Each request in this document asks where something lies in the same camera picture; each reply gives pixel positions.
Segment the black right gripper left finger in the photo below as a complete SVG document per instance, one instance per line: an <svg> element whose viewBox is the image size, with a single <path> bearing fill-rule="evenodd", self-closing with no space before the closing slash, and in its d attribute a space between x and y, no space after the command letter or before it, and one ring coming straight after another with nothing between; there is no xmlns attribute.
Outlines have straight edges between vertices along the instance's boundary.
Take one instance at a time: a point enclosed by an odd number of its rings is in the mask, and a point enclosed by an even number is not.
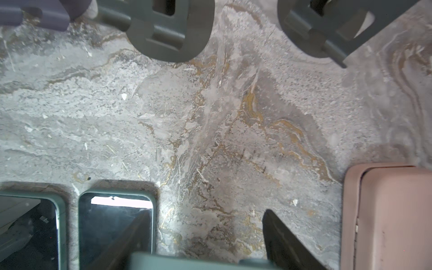
<svg viewBox="0 0 432 270"><path fill-rule="evenodd" d="M87 270L124 270L135 252L152 253L152 214L142 211L117 239L86 267Z"/></svg>

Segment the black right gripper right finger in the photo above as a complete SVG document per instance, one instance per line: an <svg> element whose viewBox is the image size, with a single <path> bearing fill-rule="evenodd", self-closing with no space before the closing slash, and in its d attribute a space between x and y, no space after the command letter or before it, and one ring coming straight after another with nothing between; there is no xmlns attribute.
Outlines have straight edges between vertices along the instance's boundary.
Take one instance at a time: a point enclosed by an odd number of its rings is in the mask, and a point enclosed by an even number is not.
<svg viewBox="0 0 432 270"><path fill-rule="evenodd" d="M264 212L262 224L267 259L280 269L326 269L271 209Z"/></svg>

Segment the dark phone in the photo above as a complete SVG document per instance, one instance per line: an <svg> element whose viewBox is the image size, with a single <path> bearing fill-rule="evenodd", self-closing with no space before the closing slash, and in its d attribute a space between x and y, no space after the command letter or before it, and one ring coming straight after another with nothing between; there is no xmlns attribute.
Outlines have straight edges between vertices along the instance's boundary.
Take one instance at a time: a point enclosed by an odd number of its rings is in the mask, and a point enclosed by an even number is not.
<svg viewBox="0 0 432 270"><path fill-rule="evenodd" d="M65 270L66 206L49 192L1 191L1 269Z"/></svg>
<svg viewBox="0 0 432 270"><path fill-rule="evenodd" d="M246 259L240 263L222 263L199 259L177 258L149 253L133 253L126 270L279 270L263 259Z"/></svg>

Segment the dark phone front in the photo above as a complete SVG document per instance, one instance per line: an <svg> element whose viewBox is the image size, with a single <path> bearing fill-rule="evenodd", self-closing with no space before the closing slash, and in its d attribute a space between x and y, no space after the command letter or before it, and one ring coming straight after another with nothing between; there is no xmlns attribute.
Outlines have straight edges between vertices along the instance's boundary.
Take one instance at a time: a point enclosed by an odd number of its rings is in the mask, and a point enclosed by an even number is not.
<svg viewBox="0 0 432 270"><path fill-rule="evenodd" d="M1 269L65 270L66 206L49 192L1 191Z"/></svg>

